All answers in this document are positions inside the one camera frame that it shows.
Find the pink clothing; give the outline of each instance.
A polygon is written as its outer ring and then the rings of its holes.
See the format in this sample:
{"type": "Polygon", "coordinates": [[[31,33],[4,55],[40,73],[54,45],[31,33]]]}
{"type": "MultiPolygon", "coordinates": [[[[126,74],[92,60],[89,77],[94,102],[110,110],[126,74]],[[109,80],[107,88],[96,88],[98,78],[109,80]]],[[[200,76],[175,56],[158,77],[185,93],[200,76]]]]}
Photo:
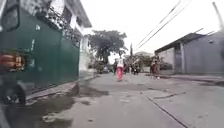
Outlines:
{"type": "Polygon", "coordinates": [[[122,67],[117,67],[117,77],[118,77],[118,81],[122,80],[122,77],[123,77],[123,68],[122,67]]]}

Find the green wall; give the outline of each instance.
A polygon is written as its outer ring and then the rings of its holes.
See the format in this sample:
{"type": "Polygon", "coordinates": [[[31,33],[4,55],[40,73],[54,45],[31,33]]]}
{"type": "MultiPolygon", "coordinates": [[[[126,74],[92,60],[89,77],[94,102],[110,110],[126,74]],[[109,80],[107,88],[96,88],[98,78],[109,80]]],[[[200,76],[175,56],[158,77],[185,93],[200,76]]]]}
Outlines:
{"type": "Polygon", "coordinates": [[[34,83],[34,87],[28,87],[32,90],[77,80],[79,48],[24,10],[20,17],[17,30],[0,33],[0,52],[25,53],[28,66],[23,71],[7,75],[34,83]]]}

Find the street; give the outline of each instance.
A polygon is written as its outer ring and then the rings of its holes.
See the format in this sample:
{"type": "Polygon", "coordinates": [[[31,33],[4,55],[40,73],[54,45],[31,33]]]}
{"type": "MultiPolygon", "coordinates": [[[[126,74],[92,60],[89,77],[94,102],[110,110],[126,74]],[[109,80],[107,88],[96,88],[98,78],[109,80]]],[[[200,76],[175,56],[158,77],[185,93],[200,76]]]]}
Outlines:
{"type": "Polygon", "coordinates": [[[12,128],[221,128],[224,88],[213,83],[113,74],[28,101],[12,128]]]}

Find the sidewalk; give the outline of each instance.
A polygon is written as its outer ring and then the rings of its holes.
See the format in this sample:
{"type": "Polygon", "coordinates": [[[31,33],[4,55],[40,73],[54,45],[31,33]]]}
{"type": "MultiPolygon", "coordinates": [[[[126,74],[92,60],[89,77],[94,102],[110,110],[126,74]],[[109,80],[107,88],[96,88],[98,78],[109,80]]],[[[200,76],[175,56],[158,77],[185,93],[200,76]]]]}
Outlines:
{"type": "Polygon", "coordinates": [[[203,81],[220,83],[224,82],[224,77],[221,76],[202,76],[202,75],[160,75],[161,78],[174,78],[182,80],[203,81]]]}
{"type": "Polygon", "coordinates": [[[80,72],[79,79],[77,81],[65,83],[62,85],[51,87],[49,89],[45,89],[43,91],[39,91],[37,93],[33,93],[31,95],[28,95],[26,99],[30,100],[33,98],[45,97],[45,96],[56,94],[56,93],[66,93],[72,89],[75,89],[75,91],[78,91],[76,89],[79,88],[77,85],[80,81],[86,81],[86,80],[89,80],[89,79],[92,79],[95,77],[97,77],[97,76],[95,75],[94,71],[80,72]]]}

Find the house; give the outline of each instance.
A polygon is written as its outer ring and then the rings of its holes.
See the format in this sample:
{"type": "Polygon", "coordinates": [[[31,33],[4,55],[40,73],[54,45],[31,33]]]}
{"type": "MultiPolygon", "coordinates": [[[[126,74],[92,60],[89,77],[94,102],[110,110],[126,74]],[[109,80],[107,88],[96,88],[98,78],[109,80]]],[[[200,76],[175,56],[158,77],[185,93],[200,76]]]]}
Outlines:
{"type": "Polygon", "coordinates": [[[211,35],[190,33],[155,51],[172,64],[172,74],[224,74],[224,32],[211,35]]]}
{"type": "Polygon", "coordinates": [[[79,70],[87,70],[90,57],[88,37],[84,30],[91,28],[92,25],[80,0],[21,0],[21,6],[32,15],[35,15],[37,7],[46,7],[49,11],[54,11],[59,17],[64,18],[79,38],[79,70]]]}

